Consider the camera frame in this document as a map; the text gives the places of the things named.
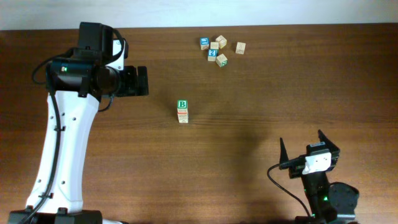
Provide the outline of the wooden block blue 2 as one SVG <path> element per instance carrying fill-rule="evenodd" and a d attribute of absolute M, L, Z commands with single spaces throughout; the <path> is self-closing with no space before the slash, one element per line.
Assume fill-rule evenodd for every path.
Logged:
<path fill-rule="evenodd" d="M 218 49 L 209 49 L 208 50 L 208 58 L 209 62 L 215 62 L 218 56 Z"/>

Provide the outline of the wooden block yellow side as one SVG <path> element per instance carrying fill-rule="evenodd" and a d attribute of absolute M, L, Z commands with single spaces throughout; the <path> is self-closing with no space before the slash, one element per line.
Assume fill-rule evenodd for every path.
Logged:
<path fill-rule="evenodd" d="M 218 36 L 215 41 L 218 43 L 219 48 L 222 49 L 223 47 L 225 47 L 228 43 L 227 39 L 225 37 L 223 37 L 222 35 Z"/>

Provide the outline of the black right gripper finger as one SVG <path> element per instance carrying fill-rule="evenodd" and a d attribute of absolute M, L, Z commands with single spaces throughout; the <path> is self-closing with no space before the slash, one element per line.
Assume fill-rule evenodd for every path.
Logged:
<path fill-rule="evenodd" d="M 330 152 L 339 152 L 339 148 L 332 143 L 320 129 L 318 130 L 318 138 L 321 142 L 325 143 Z"/>
<path fill-rule="evenodd" d="M 280 142 L 280 157 L 279 157 L 279 169 L 286 169 L 289 164 L 289 157 L 287 155 L 287 150 L 285 148 L 284 140 L 279 138 Z"/>

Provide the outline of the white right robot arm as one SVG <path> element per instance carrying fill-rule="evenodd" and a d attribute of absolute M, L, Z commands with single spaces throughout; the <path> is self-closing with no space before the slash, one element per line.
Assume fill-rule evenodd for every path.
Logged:
<path fill-rule="evenodd" d="M 300 178 L 309 203 L 307 216 L 295 217 L 295 223 L 351 223 L 355 220 L 359 190 L 342 182 L 329 182 L 326 175 L 338 162 L 340 149 L 322 131 L 319 142 L 309 144 L 306 153 L 289 159 L 280 139 L 279 169 L 287 169 L 289 178 Z"/>

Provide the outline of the wooden block J green N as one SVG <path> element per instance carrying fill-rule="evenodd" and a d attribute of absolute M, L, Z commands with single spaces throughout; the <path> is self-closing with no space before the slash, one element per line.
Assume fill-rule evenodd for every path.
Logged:
<path fill-rule="evenodd" d="M 221 54 L 216 57 L 216 63 L 219 67 L 224 67 L 225 65 L 228 64 L 228 59 L 224 54 Z"/>

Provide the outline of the plain wooden block far right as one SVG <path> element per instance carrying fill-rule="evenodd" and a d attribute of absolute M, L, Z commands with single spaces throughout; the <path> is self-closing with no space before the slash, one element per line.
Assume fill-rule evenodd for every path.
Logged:
<path fill-rule="evenodd" d="M 245 49 L 246 49 L 246 43 L 244 43 L 244 42 L 237 42 L 236 43 L 236 51 L 235 52 L 237 54 L 243 55 L 244 52 L 245 52 Z"/>

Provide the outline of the wooden block with animal drawing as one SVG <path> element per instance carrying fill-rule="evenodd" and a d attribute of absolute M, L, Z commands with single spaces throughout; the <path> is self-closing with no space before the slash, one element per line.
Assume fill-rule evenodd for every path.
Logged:
<path fill-rule="evenodd" d="M 187 113 L 187 112 L 188 112 L 187 100 L 178 100 L 177 113 Z"/>

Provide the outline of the wooden block red Q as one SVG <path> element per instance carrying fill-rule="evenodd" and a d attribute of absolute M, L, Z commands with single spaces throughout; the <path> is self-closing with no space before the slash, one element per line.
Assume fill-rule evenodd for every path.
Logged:
<path fill-rule="evenodd" d="M 189 114 L 188 113 L 177 113 L 177 118 L 179 123 L 188 123 Z"/>

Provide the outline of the wooden block dark green side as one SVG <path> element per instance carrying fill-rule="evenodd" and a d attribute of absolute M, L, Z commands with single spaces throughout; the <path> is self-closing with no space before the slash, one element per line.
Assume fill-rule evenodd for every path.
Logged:
<path fill-rule="evenodd" d="M 218 42 L 211 42 L 210 43 L 210 49 L 218 50 L 219 49 L 219 43 Z"/>

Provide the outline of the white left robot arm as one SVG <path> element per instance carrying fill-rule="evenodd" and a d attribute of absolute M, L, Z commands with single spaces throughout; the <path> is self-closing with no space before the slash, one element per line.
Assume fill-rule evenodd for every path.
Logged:
<path fill-rule="evenodd" d="M 9 223 L 104 223 L 83 208 L 82 180 L 90 129 L 102 98 L 146 96 L 145 66 L 126 66 L 128 43 L 118 30 L 82 22 L 78 45 L 45 60 L 48 120 L 34 187 Z"/>

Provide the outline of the wooden block blue top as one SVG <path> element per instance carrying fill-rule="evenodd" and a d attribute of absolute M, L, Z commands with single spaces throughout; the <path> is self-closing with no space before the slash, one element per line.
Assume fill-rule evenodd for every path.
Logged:
<path fill-rule="evenodd" d="M 200 49 L 201 50 L 206 50 L 209 49 L 210 46 L 210 40 L 207 37 L 201 37 L 200 38 Z"/>

